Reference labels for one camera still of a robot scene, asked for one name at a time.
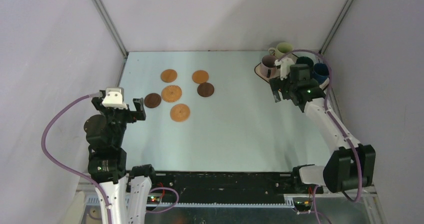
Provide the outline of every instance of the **white bracket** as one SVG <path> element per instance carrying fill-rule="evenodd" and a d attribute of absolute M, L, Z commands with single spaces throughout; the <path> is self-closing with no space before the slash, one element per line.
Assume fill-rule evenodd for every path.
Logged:
<path fill-rule="evenodd" d="M 113 181 L 100 183 L 101 188 L 108 196 L 110 205 L 105 205 L 105 200 L 99 189 L 95 189 L 100 200 L 101 219 L 104 224 L 108 223 L 107 209 L 110 209 L 113 224 L 127 224 L 127 210 L 125 205 L 125 190 L 127 188 L 127 177 L 119 179 L 118 184 Z"/>
<path fill-rule="evenodd" d="M 340 147 L 350 149 L 348 142 L 346 141 L 349 138 L 355 148 L 360 144 L 359 140 L 356 139 L 351 132 L 345 127 L 342 121 L 337 117 L 328 104 L 328 110 L 324 108 L 324 98 L 316 98 L 312 101 L 309 101 L 305 105 L 304 113 L 306 116 L 313 121 L 316 127 L 318 127 L 319 132 L 321 133 L 324 141 L 327 143 L 328 149 L 332 154 L 334 151 L 337 151 Z M 344 132 L 347 134 L 347 138 L 343 137 L 343 134 L 338 129 L 337 125 L 329 117 L 328 112 L 335 118 Z"/>
<path fill-rule="evenodd" d="M 131 196 L 128 207 L 128 223 L 144 224 L 147 198 L 152 188 L 150 177 L 137 176 L 131 180 Z"/>
<path fill-rule="evenodd" d="M 124 89 L 122 87 L 106 88 L 106 96 L 101 104 L 106 108 L 128 109 L 124 102 Z"/>
<path fill-rule="evenodd" d="M 278 68 L 280 67 L 280 80 L 286 79 L 287 76 L 290 73 L 290 66 L 294 65 L 295 62 L 293 61 L 293 59 L 286 57 L 282 60 L 276 60 L 275 61 L 275 66 Z"/>

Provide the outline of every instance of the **dark brown coaster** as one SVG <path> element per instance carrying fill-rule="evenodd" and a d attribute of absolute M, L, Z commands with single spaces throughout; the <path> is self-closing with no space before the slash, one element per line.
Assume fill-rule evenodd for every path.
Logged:
<path fill-rule="evenodd" d="M 177 79 L 177 72 L 173 69 L 164 70 L 162 74 L 160 74 L 160 79 L 166 83 L 171 83 Z"/>
<path fill-rule="evenodd" d="M 144 98 L 144 105 L 147 108 L 156 108 L 161 104 L 162 97 L 157 93 L 150 93 Z"/>
<path fill-rule="evenodd" d="M 204 98 L 212 96 L 214 92 L 215 87 L 209 82 L 204 82 L 197 87 L 197 93 Z"/>

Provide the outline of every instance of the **pink mug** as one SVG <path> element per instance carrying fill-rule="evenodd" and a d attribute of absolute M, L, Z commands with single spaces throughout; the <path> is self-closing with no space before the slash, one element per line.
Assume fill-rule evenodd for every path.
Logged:
<path fill-rule="evenodd" d="M 277 57 L 273 55 L 266 55 L 262 57 L 262 62 L 259 66 L 260 74 L 266 78 L 271 78 L 276 74 L 276 60 Z"/>

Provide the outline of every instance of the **light green mug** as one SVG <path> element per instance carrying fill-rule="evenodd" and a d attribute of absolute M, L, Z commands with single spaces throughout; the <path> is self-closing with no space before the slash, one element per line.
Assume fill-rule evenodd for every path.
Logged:
<path fill-rule="evenodd" d="M 284 54 L 293 51 L 293 45 L 288 42 L 280 42 L 277 47 L 271 47 L 268 49 L 270 55 L 276 56 L 277 58 L 282 57 Z"/>

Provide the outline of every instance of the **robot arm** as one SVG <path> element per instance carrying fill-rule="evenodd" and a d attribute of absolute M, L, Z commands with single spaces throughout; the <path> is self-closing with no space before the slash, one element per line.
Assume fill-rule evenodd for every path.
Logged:
<path fill-rule="evenodd" d="M 358 187 L 357 163 L 351 142 L 358 153 L 362 172 L 362 186 L 372 184 L 376 152 L 371 145 L 362 145 L 343 125 L 331 105 L 325 109 L 326 94 L 318 82 L 312 79 L 312 68 L 307 64 L 294 64 L 290 58 L 277 61 L 280 76 L 270 79 L 269 84 L 275 102 L 291 100 L 318 127 L 331 157 L 325 166 L 298 166 L 303 184 L 327 186 L 333 192 L 347 191 Z"/>
<path fill-rule="evenodd" d="M 101 114 L 90 117 L 84 125 L 89 143 L 88 172 L 106 193 L 109 206 L 105 205 L 99 189 L 95 189 L 100 200 L 101 219 L 104 224 L 143 224 L 147 196 L 152 187 L 151 165 L 135 166 L 130 173 L 131 203 L 126 209 L 127 153 L 121 148 L 127 123 L 146 120 L 143 99 L 133 99 L 135 111 L 130 111 L 124 102 L 124 90 L 107 88 L 102 97 L 91 100 Z"/>

